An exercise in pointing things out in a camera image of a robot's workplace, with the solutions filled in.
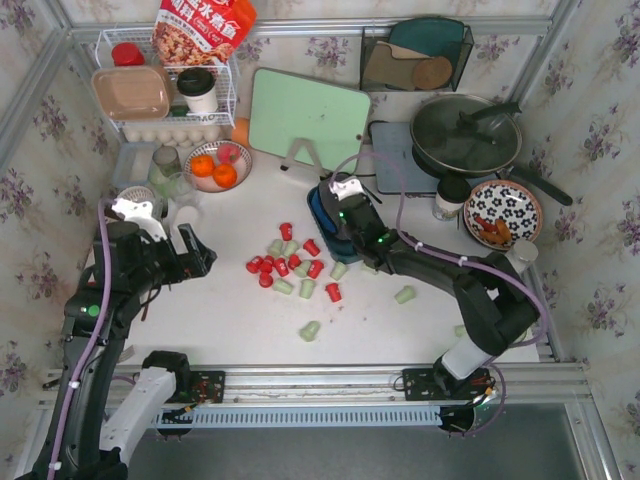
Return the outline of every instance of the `snack bag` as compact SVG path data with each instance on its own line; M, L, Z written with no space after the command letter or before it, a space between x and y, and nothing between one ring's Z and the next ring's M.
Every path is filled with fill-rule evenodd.
M165 65L226 63L255 21L249 0L162 0L152 43Z

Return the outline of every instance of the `white tabletop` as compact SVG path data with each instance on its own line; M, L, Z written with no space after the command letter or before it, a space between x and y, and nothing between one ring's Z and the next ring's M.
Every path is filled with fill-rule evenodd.
M194 228L218 254L204 278L162 289L144 322L137 318L127 346L135 354L128 364L140 364L154 349L184 352L191 364L213 365L336 365L431 363L457 342L454 326L462 317L453 297L409 277L372 275L362 262L349 266L340 281L343 300L331 303L324 286L333 265L307 207L306 197L317 184L311 172L279 169L275 157L253 153L253 170L235 189L200 193L204 215ZM382 196L382 219L395 226L397 196ZM485 255L455 222L440 222L431 214L432 199L409 199L404 230L424 243L458 253ZM291 222L294 239L314 238L327 267L310 300L298 296L300 279L293 274L290 296L258 285L245 269L255 255L265 255L278 225ZM302 251L304 258L309 258ZM393 296L411 285L417 297L398 305ZM306 343L298 330L309 321L322 326L317 339ZM537 362L535 346L510 350L501 362Z

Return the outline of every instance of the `teal cutting board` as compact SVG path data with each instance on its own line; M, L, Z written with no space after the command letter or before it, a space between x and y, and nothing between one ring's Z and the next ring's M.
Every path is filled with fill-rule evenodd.
M261 68L253 81L249 144L286 157L297 138L306 138L333 171L360 151L370 108L371 98L359 90ZM295 159L313 165L304 148ZM354 169L355 162L343 171Z

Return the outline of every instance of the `frying pan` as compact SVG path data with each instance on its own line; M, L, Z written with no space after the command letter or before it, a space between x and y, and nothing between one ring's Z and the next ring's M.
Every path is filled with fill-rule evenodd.
M472 95L441 95L429 100L411 120L414 158L426 173L448 172L467 178L496 173L518 178L569 206L573 199L536 172L513 165L522 147L520 127L511 116L516 102L496 105Z

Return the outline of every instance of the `floor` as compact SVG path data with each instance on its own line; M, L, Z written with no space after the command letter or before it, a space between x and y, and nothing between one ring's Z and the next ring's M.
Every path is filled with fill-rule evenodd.
M562 406L510 406L476 438L433 427L150 431L130 480L582 480Z

